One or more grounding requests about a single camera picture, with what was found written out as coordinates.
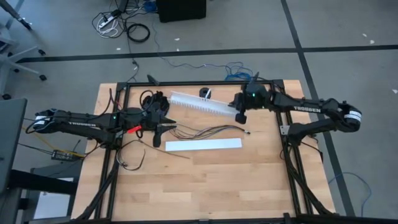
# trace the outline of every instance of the black metal frame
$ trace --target black metal frame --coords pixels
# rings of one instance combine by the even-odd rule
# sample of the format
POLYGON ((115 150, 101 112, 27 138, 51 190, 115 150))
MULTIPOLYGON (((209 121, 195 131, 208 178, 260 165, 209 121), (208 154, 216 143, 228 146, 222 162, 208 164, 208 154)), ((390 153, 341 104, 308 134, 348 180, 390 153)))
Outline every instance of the black metal frame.
MULTIPOLYGON (((247 82, 244 82, 244 81, 162 82, 162 83, 160 83, 160 86, 242 85, 245 83, 247 83, 247 82)), ((283 80, 267 80, 267 81, 262 80, 262 81, 259 81, 259 83, 262 83, 265 85, 270 85, 271 89, 273 89, 273 90, 275 90, 274 83, 277 83, 278 86, 283 87, 283 80)), ((153 83, 118 83, 116 86, 115 100, 116 101, 120 100, 121 92, 122 92, 122 90, 124 90, 123 108, 124 109, 127 108, 127 104, 129 101, 129 95, 130 95, 130 89, 132 87, 139 87, 139 86, 155 86, 155 85, 153 83)), ((117 111, 117 105, 114 105, 113 112, 116 112, 116 111, 117 111)), ((290 112, 285 113, 285 115, 287 118, 287 123, 291 124, 292 123, 292 115, 290 114, 290 112)), ((281 113, 276 113, 276 119, 277 119, 278 126, 282 126, 283 120, 282 120, 281 113)), ((284 155, 287 157, 289 155, 288 143, 287 143, 286 139, 282 137, 282 133, 280 133, 280 137, 281 137, 282 147, 284 150, 284 155)), ((303 165, 302 165, 302 160, 300 157, 299 149, 297 147, 294 147, 293 152, 295 154, 296 166, 298 168, 297 172, 298 172, 299 176, 305 182, 305 174, 303 171, 303 165)), ((101 171, 101 181, 100 181, 99 186, 101 186, 103 184, 103 182, 106 179, 106 176, 108 174, 110 155, 111 155, 111 149, 106 149, 105 157, 104 157, 104 164, 103 164, 103 168, 101 171)), ((293 201, 293 205, 294 205, 294 211, 295 211, 296 215, 300 215, 300 214, 302 214, 302 212, 301 212, 301 208, 300 208, 299 195, 297 193, 295 180, 292 177, 292 175, 290 175, 289 173, 288 173, 288 177, 289 177, 290 191, 292 194, 292 201, 293 201)), ((112 184, 110 186, 110 191, 109 191, 108 209, 106 212, 106 218, 108 218, 108 219, 111 219, 112 214, 113 214, 113 205, 114 205, 114 197, 115 197, 115 193, 116 193, 117 181, 118 180, 117 180, 117 175, 116 175, 116 178, 112 181, 112 184)), ((307 213, 313 214, 312 206, 311 206, 309 199, 307 198, 307 196, 304 193, 303 193, 303 197, 305 200, 305 207, 306 207, 307 213)), ((102 199, 101 199, 100 203, 98 204, 98 206, 96 207, 95 218, 101 218, 101 209, 102 209, 102 199)), ((262 219, 250 218, 250 219, 211 220, 211 222, 212 223, 226 223, 226 222, 228 222, 228 223, 259 223, 259 222, 261 222, 261 223, 275 223, 275 222, 276 223, 287 223, 285 221, 288 216, 289 216, 289 214, 285 214, 284 218, 262 218, 262 219)), ((202 220, 202 221, 200 221, 200 220, 174 220, 174 221, 156 221, 156 222, 153 222, 153 221, 147 221, 147 222, 131 221, 131 222, 115 222, 115 223, 191 223, 191 222, 199 222, 200 223, 203 221, 204 220, 202 220)))

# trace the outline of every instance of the blue cable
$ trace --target blue cable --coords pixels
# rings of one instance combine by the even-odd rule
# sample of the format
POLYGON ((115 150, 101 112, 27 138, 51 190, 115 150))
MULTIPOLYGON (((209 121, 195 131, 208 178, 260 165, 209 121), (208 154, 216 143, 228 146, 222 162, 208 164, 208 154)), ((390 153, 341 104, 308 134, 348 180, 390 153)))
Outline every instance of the blue cable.
POLYGON ((369 198, 372 196, 372 189, 371 189, 371 187, 369 186, 369 184, 368 183, 366 183, 366 181, 364 180, 364 179, 362 179, 360 176, 358 176, 358 175, 356 175, 356 174, 354 174, 354 173, 352 173, 352 172, 342 172, 341 174, 339 174, 339 175, 337 175, 337 176, 335 176, 334 178, 332 178, 331 180, 329 180, 329 182, 328 182, 328 184, 330 184, 332 181, 334 181, 337 177, 340 177, 340 176, 342 176, 343 174, 350 174, 350 175, 353 175, 353 176, 355 176, 355 177, 357 177, 360 181, 362 181, 367 187, 368 187, 368 189, 369 189, 369 195, 368 195, 368 197, 365 199, 365 201, 362 203, 362 205, 361 205, 361 217, 363 217, 363 208, 364 208, 364 206, 365 206, 365 203, 369 200, 369 198))
POLYGON ((250 68, 244 67, 243 62, 229 62, 226 65, 214 65, 214 64, 211 64, 211 63, 205 63, 205 64, 200 65, 200 66, 194 66, 194 65, 191 65, 191 64, 188 64, 188 63, 182 63, 182 64, 179 64, 179 65, 174 65, 167 58, 164 58, 164 57, 160 56, 160 44, 157 41, 157 30, 155 28, 155 19, 152 20, 152 28, 153 28, 153 30, 155 32, 154 40, 155 40, 155 43, 156 43, 156 46, 157 46, 157 50, 156 50, 157 51, 157 55, 161 59, 165 60, 169 65, 171 65, 171 66, 173 66, 175 68, 182 67, 182 66, 188 66, 188 67, 191 67, 191 68, 205 68, 205 67, 225 68, 226 73, 227 73, 227 76, 226 76, 225 80, 229 80, 230 78, 240 78, 240 79, 244 79, 244 80, 250 80, 250 78, 253 76, 253 71, 250 68))

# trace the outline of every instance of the table leg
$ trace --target table leg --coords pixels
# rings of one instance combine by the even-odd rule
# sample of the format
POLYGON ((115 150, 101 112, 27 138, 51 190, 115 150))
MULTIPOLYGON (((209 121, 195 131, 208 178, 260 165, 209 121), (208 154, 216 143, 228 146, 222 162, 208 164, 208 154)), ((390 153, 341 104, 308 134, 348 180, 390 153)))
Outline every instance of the table leg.
POLYGON ((30 25, 18 14, 15 9, 8 4, 6 0, 0 0, 0 7, 2 7, 6 12, 8 12, 12 17, 18 20, 26 29, 31 30, 30 25))
POLYGON ((19 170, 11 170, 8 187, 20 187, 29 190, 74 195, 76 193, 77 183, 44 177, 19 170))

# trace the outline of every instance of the gray floor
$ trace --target gray floor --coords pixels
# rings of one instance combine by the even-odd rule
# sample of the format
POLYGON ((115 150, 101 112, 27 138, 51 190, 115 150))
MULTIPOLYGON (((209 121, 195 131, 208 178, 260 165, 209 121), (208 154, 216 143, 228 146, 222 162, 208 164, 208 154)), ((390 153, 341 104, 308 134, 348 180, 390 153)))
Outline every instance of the gray floor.
MULTIPOLYGON (((288 0, 287 3, 303 47, 398 44, 398 1, 288 0)), ((97 13, 108 9, 109 0, 25 1, 20 14, 32 23, 34 31, 28 32, 14 21, 10 32, 21 42, 19 49, 40 45, 48 56, 128 53, 125 35, 102 39, 90 24, 97 13)), ((149 26, 152 32, 143 44, 131 42, 133 53, 157 51, 152 22, 158 31, 161 51, 294 47, 279 0, 208 1, 207 17, 202 20, 161 24, 157 16, 148 14, 137 16, 133 21, 149 26)), ((364 216, 398 218, 398 152, 395 150, 398 95, 392 91, 398 89, 398 50, 307 53, 305 57, 320 98, 348 100, 363 112, 359 132, 332 133, 332 136, 343 171, 360 175, 372 188, 373 195, 364 208, 364 216)), ((137 79, 142 82, 147 74, 159 81, 223 80, 225 77, 223 68, 173 68, 161 58, 136 60, 141 66, 137 79)), ((295 53, 169 57, 169 60, 194 65, 241 61, 265 78, 300 80, 305 95, 310 97, 295 53)), ((99 84, 124 81, 134 68, 128 58, 24 65, 40 70, 49 78, 41 82, 26 73, 11 75, 7 90, 14 98, 28 99, 27 118, 49 108, 91 113, 99 84)), ((71 149, 79 139, 60 133, 44 137, 64 149, 71 149)), ((334 174, 323 139, 320 140, 320 148, 325 152, 326 175, 331 179, 334 174)), ((46 147, 34 136, 25 134, 21 134, 21 142, 46 147)), ((78 151, 82 152, 84 147, 83 141, 78 151)), ((29 170, 56 163, 46 155, 19 147, 14 165, 17 169, 29 170)), ((368 190, 355 177, 345 179, 359 215, 368 190)), ((331 184, 331 192, 337 212, 345 214, 336 184, 331 184)))

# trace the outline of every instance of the comb teeth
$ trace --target comb teeth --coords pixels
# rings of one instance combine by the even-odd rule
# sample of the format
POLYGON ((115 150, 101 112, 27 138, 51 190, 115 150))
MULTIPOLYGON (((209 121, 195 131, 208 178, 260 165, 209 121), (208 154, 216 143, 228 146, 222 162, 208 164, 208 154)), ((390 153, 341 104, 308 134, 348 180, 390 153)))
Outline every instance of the comb teeth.
POLYGON ((227 103, 175 91, 172 91, 170 102, 175 105, 224 116, 235 117, 239 113, 235 108, 228 106, 227 103))

